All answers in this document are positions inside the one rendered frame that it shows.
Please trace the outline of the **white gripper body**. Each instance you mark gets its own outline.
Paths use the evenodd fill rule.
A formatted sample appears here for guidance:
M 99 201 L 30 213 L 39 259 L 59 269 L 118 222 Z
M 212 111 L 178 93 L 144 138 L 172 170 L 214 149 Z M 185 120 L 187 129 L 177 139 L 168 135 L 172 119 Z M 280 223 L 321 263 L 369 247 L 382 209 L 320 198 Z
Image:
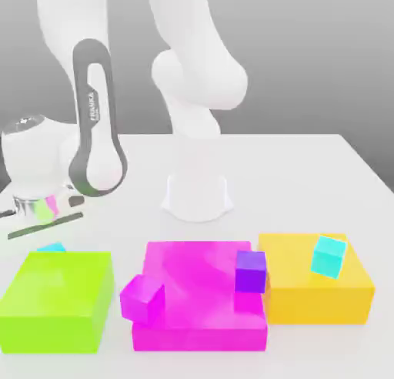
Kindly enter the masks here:
M 11 216 L 5 219 L 6 247 L 36 247 L 57 241 L 85 221 L 81 211 L 66 213 L 49 223 L 38 223 L 23 216 Z

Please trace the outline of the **small magenta cube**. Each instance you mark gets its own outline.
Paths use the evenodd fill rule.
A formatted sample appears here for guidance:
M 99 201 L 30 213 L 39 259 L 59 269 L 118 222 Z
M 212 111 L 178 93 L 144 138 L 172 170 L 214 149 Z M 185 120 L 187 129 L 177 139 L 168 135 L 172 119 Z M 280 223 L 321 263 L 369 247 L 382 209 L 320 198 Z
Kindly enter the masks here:
M 165 306 L 165 285 L 149 275 L 138 274 L 119 294 L 122 317 L 137 324 L 150 325 Z

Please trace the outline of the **small purple cube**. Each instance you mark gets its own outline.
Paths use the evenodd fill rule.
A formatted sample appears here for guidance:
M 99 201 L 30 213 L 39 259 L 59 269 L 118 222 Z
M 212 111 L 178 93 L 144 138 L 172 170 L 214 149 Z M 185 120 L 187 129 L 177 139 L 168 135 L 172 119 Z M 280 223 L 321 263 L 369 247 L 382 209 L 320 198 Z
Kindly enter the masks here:
M 235 264 L 235 291 L 265 293 L 267 266 L 265 252 L 240 250 Z

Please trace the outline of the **small cyan cube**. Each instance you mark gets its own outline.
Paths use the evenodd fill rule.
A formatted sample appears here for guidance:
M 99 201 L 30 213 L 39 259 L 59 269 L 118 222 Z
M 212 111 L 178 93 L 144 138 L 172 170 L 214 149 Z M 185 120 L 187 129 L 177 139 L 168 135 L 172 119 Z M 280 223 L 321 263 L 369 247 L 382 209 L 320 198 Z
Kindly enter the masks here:
M 347 246 L 346 241 L 320 235 L 313 249 L 310 270 L 325 277 L 338 279 Z

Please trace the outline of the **large green box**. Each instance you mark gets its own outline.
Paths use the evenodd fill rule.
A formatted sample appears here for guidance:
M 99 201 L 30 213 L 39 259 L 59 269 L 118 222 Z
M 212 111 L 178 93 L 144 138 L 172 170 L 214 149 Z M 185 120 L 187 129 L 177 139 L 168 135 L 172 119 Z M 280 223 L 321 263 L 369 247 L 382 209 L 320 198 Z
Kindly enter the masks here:
M 31 252 L 0 299 L 0 349 L 96 353 L 114 286 L 109 252 Z

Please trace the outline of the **large magenta box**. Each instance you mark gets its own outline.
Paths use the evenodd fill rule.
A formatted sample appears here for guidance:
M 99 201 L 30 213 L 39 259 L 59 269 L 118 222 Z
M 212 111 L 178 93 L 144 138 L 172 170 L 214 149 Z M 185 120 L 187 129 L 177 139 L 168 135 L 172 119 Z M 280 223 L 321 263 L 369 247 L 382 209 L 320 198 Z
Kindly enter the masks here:
M 132 325 L 136 351 L 264 351 L 268 326 L 258 293 L 236 293 L 235 265 L 249 241 L 153 241 L 142 272 L 165 287 L 165 306 Z

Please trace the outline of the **large orange box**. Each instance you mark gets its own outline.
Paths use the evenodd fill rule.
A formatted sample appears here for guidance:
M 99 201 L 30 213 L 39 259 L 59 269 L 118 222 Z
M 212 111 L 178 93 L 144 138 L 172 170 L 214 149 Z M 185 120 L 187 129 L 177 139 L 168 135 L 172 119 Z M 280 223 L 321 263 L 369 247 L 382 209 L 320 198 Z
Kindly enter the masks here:
M 311 271 L 319 233 L 261 233 L 267 284 L 262 295 L 269 324 L 365 324 L 375 285 L 344 233 L 327 237 L 347 243 L 337 279 Z

